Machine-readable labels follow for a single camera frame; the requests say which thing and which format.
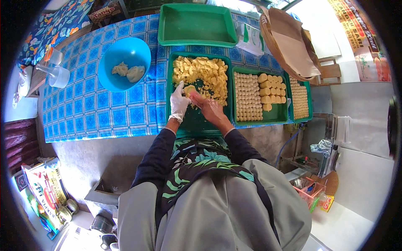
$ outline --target cloth rag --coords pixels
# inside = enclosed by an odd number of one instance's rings
[[[328,140],[322,139],[318,144],[310,145],[310,150],[313,153],[323,153],[324,156],[328,157],[332,148],[332,143]]]

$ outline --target banner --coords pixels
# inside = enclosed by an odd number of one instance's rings
[[[45,209],[45,213],[56,229],[60,229],[64,224],[58,217],[59,207],[65,205],[68,199],[59,167],[58,158],[38,164],[32,169],[21,167],[31,192]]]
[[[351,0],[327,0],[352,47],[360,81],[391,81],[391,71],[374,29]]]

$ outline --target blue bowl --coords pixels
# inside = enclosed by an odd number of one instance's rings
[[[124,62],[130,69],[133,66],[144,66],[144,76],[137,82],[131,83],[126,77],[112,74],[114,66]],[[148,45],[141,39],[127,37],[112,44],[100,59],[98,66],[98,78],[103,87],[111,92],[124,92],[142,82],[151,65],[151,51]]]

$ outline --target green tray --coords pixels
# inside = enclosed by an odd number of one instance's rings
[[[260,71],[256,69],[249,69],[234,66],[232,68],[232,90],[233,90],[233,118],[236,125],[245,126],[245,125],[257,125],[257,124],[279,124],[279,123],[286,123],[287,122],[287,104],[272,104],[272,110],[269,112],[263,111],[263,120],[261,121],[236,121],[236,91],[234,88],[234,72],[243,73],[243,74],[253,74],[253,75],[260,75],[261,73],[265,73],[267,75],[275,75],[281,76],[279,74],[275,74],[269,71]]]
[[[232,64],[230,59],[225,56],[219,55],[211,55],[205,53],[193,53],[193,52],[185,52],[185,51],[177,51],[173,52],[169,57],[169,66],[168,66],[168,74],[166,80],[166,100],[170,100],[170,95],[174,92],[174,84],[172,83],[173,76],[173,61],[179,57],[207,57],[209,59],[222,59],[226,65],[228,65],[228,70],[226,71],[226,75],[228,76],[228,105],[224,107],[224,113],[229,118],[230,121],[233,121],[233,112],[232,106],[233,103],[233,95],[232,95],[232,75],[230,74],[230,70],[232,68]],[[201,87],[203,85],[202,80],[197,80],[193,83],[196,88]],[[170,102],[166,102],[166,123],[169,120],[169,116],[171,114]],[[194,110],[191,106],[188,106],[186,114],[184,116],[183,123],[181,123],[180,127],[177,130],[176,136],[178,138],[181,137],[209,137],[209,136],[222,136],[221,132],[209,121],[207,121],[201,113],[201,109]]]
[[[234,47],[238,38],[230,10],[206,4],[164,4],[158,42],[168,45]]]
[[[301,86],[306,87],[307,91],[307,104],[308,104],[308,114],[309,116],[307,118],[300,118],[295,120],[295,115],[293,114],[293,98],[292,98],[292,90],[290,88],[290,79],[289,79],[289,74],[285,72],[285,78],[284,80],[286,81],[286,94],[287,96],[292,99],[292,102],[290,103],[289,106],[289,116],[290,119],[295,123],[300,123],[300,122],[306,122],[309,121],[313,118],[313,102],[311,100],[311,90],[310,90],[310,82],[309,81],[297,81]]]

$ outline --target blue hose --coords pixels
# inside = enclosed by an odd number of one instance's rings
[[[282,147],[281,150],[279,151],[277,160],[276,160],[276,162],[275,162],[275,168],[276,168],[276,166],[278,165],[279,158],[281,157],[281,153],[282,153],[283,148],[287,145],[287,143],[289,143],[292,139],[294,139],[294,138],[296,137],[296,135],[297,135],[301,130],[302,130],[302,129],[300,128],[292,137],[290,137],[290,139],[288,139],[288,140],[285,142],[285,144],[283,145],[283,147]]]

